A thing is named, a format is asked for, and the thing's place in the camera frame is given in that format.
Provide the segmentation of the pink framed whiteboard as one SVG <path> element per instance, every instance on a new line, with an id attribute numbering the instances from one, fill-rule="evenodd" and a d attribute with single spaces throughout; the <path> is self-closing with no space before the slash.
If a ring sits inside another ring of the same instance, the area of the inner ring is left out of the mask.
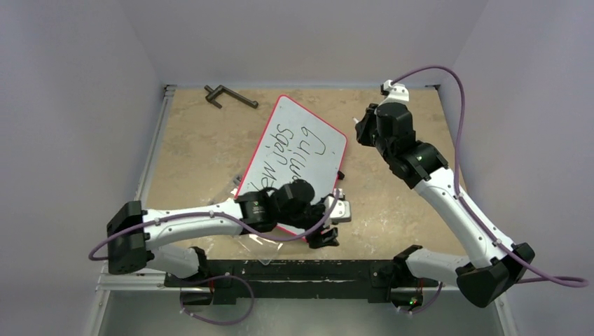
<path id="1" fill-rule="evenodd" d="M 343 132 L 283 94 L 275 102 L 236 195 L 303 179 L 315 191 L 314 204 L 336 187 L 346 148 Z"/>

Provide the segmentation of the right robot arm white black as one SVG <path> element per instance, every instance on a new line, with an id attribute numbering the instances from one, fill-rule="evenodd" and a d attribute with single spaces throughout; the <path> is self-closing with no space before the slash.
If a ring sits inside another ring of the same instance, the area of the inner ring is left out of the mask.
<path id="1" fill-rule="evenodd" d="M 431 279 L 456 286 L 484 308 L 521 280 L 534 260 L 533 248 L 515 243 L 473 201 L 456 194 L 453 170 L 433 145 L 415 138 L 406 105 L 369 104 L 355 130 L 357 142 L 378 150 L 391 173 L 433 207 L 466 252 L 448 255 L 412 245 L 393 259 L 393 286 Z"/>

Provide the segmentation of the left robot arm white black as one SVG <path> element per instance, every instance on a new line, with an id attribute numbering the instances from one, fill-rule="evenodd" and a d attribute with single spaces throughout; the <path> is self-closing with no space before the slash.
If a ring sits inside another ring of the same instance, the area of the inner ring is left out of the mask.
<path id="1" fill-rule="evenodd" d="M 139 200 L 125 203 L 106 227 L 109 274 L 122 275 L 148 268 L 201 286 L 209 276 L 207 256 L 198 247 L 176 242 L 210 236 L 254 234 L 270 241 L 278 225 L 302 230 L 311 249 L 338 245 L 336 224 L 352 218 L 341 189 L 315 200 L 313 187 L 297 179 L 281 187 L 246 192 L 218 204 L 178 209 L 144 209 Z"/>

